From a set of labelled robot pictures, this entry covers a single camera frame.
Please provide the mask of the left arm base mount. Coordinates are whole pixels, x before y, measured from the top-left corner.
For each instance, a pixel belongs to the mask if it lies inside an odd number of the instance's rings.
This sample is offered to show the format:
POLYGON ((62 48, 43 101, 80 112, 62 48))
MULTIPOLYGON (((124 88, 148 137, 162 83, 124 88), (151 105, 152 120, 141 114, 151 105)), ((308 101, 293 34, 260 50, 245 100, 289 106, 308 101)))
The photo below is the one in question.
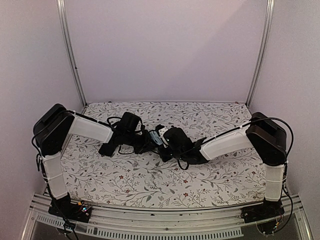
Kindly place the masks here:
POLYGON ((67 197, 52 200, 48 213, 68 220, 88 223, 91 218, 92 206, 83 201, 72 203, 67 197))

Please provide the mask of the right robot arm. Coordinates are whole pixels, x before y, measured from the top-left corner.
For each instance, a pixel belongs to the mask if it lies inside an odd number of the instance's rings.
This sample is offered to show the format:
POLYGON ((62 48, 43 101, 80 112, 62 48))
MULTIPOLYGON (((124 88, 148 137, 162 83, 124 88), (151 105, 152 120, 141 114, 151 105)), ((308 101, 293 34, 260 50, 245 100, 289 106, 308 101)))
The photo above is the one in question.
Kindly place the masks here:
POLYGON ((258 213, 262 218, 269 218, 278 210, 278 201, 282 195, 283 177, 287 162, 287 133, 277 123, 280 119, 266 117, 260 112, 233 129, 213 137, 204 137, 192 141, 178 127, 170 129, 159 125, 151 139, 158 147, 164 162, 177 159, 187 165, 201 165, 224 154, 253 148, 265 165, 266 200, 259 206, 258 213))

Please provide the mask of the light blue phone case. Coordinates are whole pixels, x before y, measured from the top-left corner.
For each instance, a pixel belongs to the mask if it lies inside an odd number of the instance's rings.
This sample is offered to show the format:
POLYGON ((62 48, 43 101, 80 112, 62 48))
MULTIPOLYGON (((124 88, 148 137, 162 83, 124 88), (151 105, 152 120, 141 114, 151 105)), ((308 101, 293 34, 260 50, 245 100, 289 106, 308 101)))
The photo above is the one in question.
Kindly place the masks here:
POLYGON ((163 141, 160 135, 155 130, 149 131, 149 134, 150 134, 150 138, 155 144, 157 144, 158 146, 161 146, 163 144, 163 141))

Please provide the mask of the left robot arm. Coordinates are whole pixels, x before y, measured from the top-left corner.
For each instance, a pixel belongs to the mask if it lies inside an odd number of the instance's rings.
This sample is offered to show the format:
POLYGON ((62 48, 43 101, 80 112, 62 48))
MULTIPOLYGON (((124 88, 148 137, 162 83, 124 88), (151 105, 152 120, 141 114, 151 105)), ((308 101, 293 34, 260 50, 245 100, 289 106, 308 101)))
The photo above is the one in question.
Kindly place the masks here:
POLYGON ((117 122, 111 123, 110 120, 111 117, 102 122, 57 103, 33 127, 31 144, 41 158, 39 167, 44 171, 50 195, 57 200, 54 207, 63 217, 70 217, 75 211, 74 205, 64 198, 68 191, 61 166, 63 146, 68 136, 76 135, 102 143, 99 154, 107 157, 121 145, 133 147, 135 154, 155 148, 139 116, 125 112, 117 122))

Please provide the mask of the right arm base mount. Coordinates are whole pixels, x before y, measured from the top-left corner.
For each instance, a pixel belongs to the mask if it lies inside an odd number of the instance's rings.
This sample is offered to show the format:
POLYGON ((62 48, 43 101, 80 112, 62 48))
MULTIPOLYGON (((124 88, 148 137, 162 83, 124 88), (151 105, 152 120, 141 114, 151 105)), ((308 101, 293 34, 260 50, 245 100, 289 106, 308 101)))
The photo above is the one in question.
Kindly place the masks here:
POLYGON ((240 217, 247 223, 258 222, 262 220, 272 219, 271 221, 262 222, 256 225, 258 231, 263 235, 272 235, 279 230, 280 221, 285 210, 282 201, 263 200, 263 203, 243 207, 240 217))

